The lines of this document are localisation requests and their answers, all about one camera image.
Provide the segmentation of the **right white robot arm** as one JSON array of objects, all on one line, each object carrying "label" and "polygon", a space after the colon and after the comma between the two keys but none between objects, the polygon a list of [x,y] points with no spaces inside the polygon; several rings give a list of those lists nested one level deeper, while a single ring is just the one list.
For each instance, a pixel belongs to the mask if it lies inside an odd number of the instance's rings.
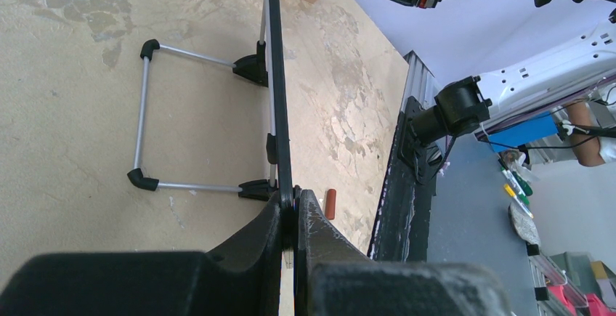
[{"label": "right white robot arm", "polygon": [[[390,1],[426,9],[441,0]],[[534,0],[537,7],[550,1]],[[517,115],[545,110],[550,102],[578,96],[614,74],[615,18],[609,17],[583,35],[540,54],[448,84],[436,95],[433,107],[405,116],[402,141],[415,148],[447,135],[472,133],[481,123],[499,126]]]}]

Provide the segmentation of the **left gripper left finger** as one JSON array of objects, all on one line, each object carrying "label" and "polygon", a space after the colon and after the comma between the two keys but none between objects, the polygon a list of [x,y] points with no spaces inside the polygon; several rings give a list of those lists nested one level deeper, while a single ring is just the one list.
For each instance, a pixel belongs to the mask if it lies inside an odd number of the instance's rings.
[{"label": "left gripper left finger", "polygon": [[42,254],[1,292],[3,315],[276,315],[282,209],[210,251]]}]

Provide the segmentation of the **black-framed whiteboard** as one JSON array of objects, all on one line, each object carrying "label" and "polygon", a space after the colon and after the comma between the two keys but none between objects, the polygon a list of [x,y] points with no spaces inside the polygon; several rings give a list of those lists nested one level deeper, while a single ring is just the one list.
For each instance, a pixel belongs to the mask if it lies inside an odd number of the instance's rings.
[{"label": "black-framed whiteboard", "polygon": [[[150,64],[157,51],[173,52],[200,61],[216,63],[232,69],[252,84],[267,88],[269,92],[269,125],[267,135],[266,157],[269,164],[268,179],[245,182],[238,186],[188,184],[162,182],[146,177],[141,169],[142,147],[145,135],[145,115],[147,107],[147,90],[149,84]],[[283,58],[283,35],[280,14],[280,0],[263,0],[261,28],[255,54],[229,62],[204,54],[190,52],[165,45],[155,39],[146,41],[139,54],[142,63],[142,87],[140,94],[137,140],[134,161],[127,177],[138,189],[156,191],[158,189],[205,190],[237,193],[241,198],[252,200],[269,200],[274,194],[279,195],[282,208],[292,208],[294,199],[291,151],[289,143],[288,108],[285,91],[285,68]]]}]

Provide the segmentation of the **brown marker cap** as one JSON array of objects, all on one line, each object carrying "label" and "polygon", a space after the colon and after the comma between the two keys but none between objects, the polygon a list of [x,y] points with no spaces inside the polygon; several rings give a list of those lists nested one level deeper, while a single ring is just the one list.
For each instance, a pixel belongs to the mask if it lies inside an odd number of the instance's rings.
[{"label": "brown marker cap", "polygon": [[333,189],[333,188],[328,189],[328,191],[326,193],[326,197],[325,197],[325,210],[324,210],[325,217],[328,220],[335,219],[335,215],[336,215],[336,196],[337,196],[336,189]]}]

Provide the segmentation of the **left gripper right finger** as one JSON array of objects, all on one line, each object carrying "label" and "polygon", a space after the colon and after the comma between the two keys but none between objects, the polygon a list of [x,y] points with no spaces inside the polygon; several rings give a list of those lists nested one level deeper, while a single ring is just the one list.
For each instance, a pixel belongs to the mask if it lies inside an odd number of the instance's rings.
[{"label": "left gripper right finger", "polygon": [[296,315],[510,315],[497,277],[473,264],[375,262],[325,218],[312,190],[296,198]]}]

